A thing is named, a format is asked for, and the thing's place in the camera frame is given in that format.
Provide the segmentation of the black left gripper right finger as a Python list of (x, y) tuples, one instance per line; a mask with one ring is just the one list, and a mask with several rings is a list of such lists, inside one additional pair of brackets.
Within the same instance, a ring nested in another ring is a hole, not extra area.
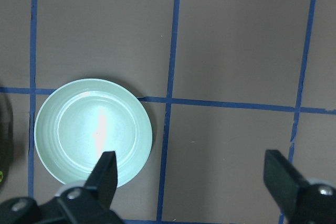
[(265, 151), (263, 180), (287, 223), (335, 223), (335, 186), (306, 179), (280, 151)]

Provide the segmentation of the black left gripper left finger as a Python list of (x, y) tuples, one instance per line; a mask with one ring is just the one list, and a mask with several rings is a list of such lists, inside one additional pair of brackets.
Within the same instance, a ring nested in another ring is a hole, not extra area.
[(117, 223), (110, 210), (116, 188), (116, 153), (103, 152), (85, 183), (62, 192), (57, 203), (67, 223)]

